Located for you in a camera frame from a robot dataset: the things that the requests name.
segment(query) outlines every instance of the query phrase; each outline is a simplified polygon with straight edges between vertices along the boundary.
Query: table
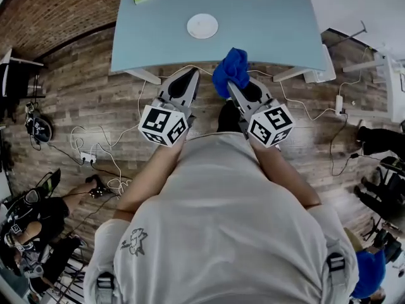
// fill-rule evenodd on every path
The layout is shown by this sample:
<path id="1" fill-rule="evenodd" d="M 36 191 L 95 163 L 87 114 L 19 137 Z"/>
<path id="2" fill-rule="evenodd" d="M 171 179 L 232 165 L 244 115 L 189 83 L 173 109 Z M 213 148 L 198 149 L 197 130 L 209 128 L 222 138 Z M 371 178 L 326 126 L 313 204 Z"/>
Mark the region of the table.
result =
<path id="1" fill-rule="evenodd" d="M 387 112 L 368 110 L 346 110 L 348 115 L 360 117 L 388 118 L 393 123 L 401 123 L 405 120 L 405 73 L 402 73 L 402 66 L 393 60 L 389 55 L 381 60 L 375 60 L 342 69 L 343 72 L 358 71 L 365 68 L 382 67 L 384 79 L 373 80 L 374 83 L 385 82 L 387 86 Z"/>
<path id="2" fill-rule="evenodd" d="M 209 13 L 219 23 L 209 39 L 195 39 L 187 22 Z M 218 61 L 232 48 L 250 62 L 325 70 L 311 0 L 121 0 L 111 71 L 125 71 L 154 84 L 161 79 L 144 67 Z"/>

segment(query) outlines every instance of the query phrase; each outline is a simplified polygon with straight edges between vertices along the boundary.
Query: small box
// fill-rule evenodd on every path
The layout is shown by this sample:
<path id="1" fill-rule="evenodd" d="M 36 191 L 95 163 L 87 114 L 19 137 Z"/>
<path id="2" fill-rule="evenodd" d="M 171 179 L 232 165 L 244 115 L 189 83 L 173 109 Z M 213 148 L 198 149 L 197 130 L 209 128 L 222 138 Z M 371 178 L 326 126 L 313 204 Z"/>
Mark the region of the small box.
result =
<path id="1" fill-rule="evenodd" d="M 285 140 L 295 124 L 288 108 L 281 104 L 254 114 L 247 131 L 263 146 L 269 148 Z"/>
<path id="2" fill-rule="evenodd" d="M 145 106 L 138 129 L 153 143 L 172 147 L 189 128 L 185 115 L 161 107 Z"/>

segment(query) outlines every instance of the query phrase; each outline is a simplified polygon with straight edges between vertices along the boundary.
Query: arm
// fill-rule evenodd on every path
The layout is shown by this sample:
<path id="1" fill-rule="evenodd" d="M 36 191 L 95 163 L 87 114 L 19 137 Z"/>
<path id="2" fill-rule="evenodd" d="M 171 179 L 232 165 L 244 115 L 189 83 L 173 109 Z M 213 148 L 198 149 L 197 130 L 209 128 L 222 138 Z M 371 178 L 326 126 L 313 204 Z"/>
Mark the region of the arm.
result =
<path id="1" fill-rule="evenodd" d="M 276 147 L 264 148 L 250 138 L 253 151 L 268 180 L 290 191 L 306 209 L 321 204 L 316 191 L 289 164 Z"/>
<path id="2" fill-rule="evenodd" d="M 148 198 L 161 192 L 177 165 L 187 133 L 172 148 L 159 146 L 146 166 L 139 172 L 117 204 L 114 219 L 131 222 L 135 212 Z"/>

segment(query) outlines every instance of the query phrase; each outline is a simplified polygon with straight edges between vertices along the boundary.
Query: blue towel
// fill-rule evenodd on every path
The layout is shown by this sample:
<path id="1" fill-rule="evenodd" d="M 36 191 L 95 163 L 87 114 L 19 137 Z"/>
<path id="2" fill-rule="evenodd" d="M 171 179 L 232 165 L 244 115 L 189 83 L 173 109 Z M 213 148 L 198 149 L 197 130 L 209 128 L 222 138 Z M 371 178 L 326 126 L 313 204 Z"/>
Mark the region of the blue towel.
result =
<path id="1" fill-rule="evenodd" d="M 352 296 L 362 299 L 370 297 L 380 286 L 385 277 L 385 255 L 380 250 L 375 255 L 366 250 L 356 253 L 359 267 L 359 281 Z"/>
<path id="2" fill-rule="evenodd" d="M 213 74 L 213 82 L 218 94 L 223 98 L 230 97 L 227 89 L 228 80 L 241 89 L 246 88 L 249 83 L 247 69 L 247 53 L 233 47 L 227 57 L 218 64 Z"/>

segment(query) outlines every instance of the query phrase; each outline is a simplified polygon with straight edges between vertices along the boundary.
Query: table leg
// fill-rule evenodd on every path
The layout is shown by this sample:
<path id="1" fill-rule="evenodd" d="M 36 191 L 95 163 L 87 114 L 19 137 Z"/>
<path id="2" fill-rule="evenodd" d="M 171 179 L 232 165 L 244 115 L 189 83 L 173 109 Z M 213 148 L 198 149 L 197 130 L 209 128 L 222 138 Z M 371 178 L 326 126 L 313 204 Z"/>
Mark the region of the table leg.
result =
<path id="1" fill-rule="evenodd" d="M 133 75 L 134 77 L 141 78 L 142 80 L 146 80 L 152 84 L 160 85 L 162 84 L 162 80 L 152 74 L 151 72 L 148 72 L 144 70 L 143 68 L 132 68 L 130 70 L 125 70 L 130 75 Z"/>
<path id="2" fill-rule="evenodd" d="M 274 82 L 280 82 L 280 81 L 287 80 L 287 79 L 292 78 L 292 77 L 296 77 L 297 75 L 304 74 L 304 73 L 309 72 L 309 71 L 312 71 L 312 69 L 310 69 L 310 68 L 301 68 L 299 66 L 296 66 L 295 68 L 291 68 L 291 69 L 289 69 L 287 71 L 284 71 L 282 73 L 279 73 L 279 74 L 275 75 L 273 77 L 273 81 Z"/>
<path id="3" fill-rule="evenodd" d="M 346 114 L 359 117 L 377 117 L 390 119 L 390 114 L 384 111 L 346 109 Z"/>
<path id="4" fill-rule="evenodd" d="M 356 70 L 362 70 L 364 68 L 380 67 L 380 66 L 384 65 L 384 62 L 385 62 L 385 60 L 376 60 L 376 61 L 354 64 L 351 66 L 345 66 L 342 69 L 342 71 L 343 72 L 352 72 L 352 71 L 356 71 Z"/>
<path id="5" fill-rule="evenodd" d="M 381 79 L 373 79 L 373 83 L 374 84 L 384 84 L 385 79 L 383 79 L 383 78 L 381 78 Z"/>

